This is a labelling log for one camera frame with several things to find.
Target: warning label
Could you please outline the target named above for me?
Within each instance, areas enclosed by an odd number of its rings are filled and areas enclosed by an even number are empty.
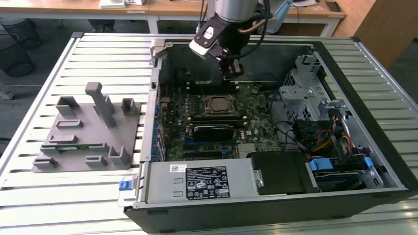
[[[188,200],[229,197],[227,167],[187,168],[185,191]]]

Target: wooden desk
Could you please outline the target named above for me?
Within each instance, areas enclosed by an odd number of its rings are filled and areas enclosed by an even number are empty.
[[[208,16],[213,15],[215,1],[209,3]],[[145,5],[126,4],[116,9],[100,9],[98,0],[0,0],[0,17],[147,20],[151,33],[157,33],[159,20],[197,21],[200,9],[201,4],[188,0],[147,0]],[[324,24],[320,36],[331,36],[344,16],[331,12],[320,0],[315,6],[289,9],[284,22]]]
[[[211,13],[211,4],[208,5],[208,16]],[[271,8],[276,9],[277,6],[271,1]],[[201,4],[199,2],[189,2],[187,0],[151,0],[148,14],[156,16],[156,20],[173,20],[179,15],[180,19],[187,20],[184,17],[200,15]],[[324,24],[320,36],[331,37],[336,29],[340,19],[346,17],[344,12],[332,12],[328,9],[325,0],[308,7],[291,8],[284,19],[284,23],[303,23],[303,24]]]

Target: floor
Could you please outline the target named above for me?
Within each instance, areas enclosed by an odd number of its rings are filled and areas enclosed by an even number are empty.
[[[33,20],[36,31],[42,40],[42,45],[28,50],[36,70],[26,76],[18,78],[8,77],[0,71],[0,80],[5,85],[41,85],[49,75],[52,67],[68,42],[73,31],[89,32],[90,26],[86,20],[64,20],[64,27],[57,28],[58,20]],[[193,33],[195,22],[161,21],[159,31],[161,33]],[[114,29],[117,33],[148,33],[145,21],[116,21]],[[388,72],[404,88],[406,92],[418,102],[418,41],[414,41],[403,54],[396,59]],[[10,87],[14,93],[13,100],[0,99],[0,137],[10,138],[16,132],[18,124],[33,102],[40,87]],[[6,147],[6,142],[0,141],[0,154]]]

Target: white label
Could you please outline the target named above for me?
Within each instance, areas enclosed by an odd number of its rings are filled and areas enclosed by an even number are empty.
[[[125,11],[126,13],[136,13],[136,14],[144,14],[144,11]]]
[[[228,189],[219,189],[219,193],[225,193],[225,192],[229,192]]]
[[[169,165],[169,172],[185,172],[187,165]]]
[[[328,15],[329,18],[344,18],[344,16],[340,15]]]

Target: sticker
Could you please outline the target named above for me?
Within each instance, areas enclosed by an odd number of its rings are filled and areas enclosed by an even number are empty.
[[[169,165],[169,172],[185,172],[187,165]]]
[[[340,15],[328,15],[329,18],[344,18],[344,16]]]
[[[227,167],[187,168],[185,191],[188,200],[231,197]]]
[[[125,11],[126,13],[136,13],[136,14],[144,14],[144,11]]]

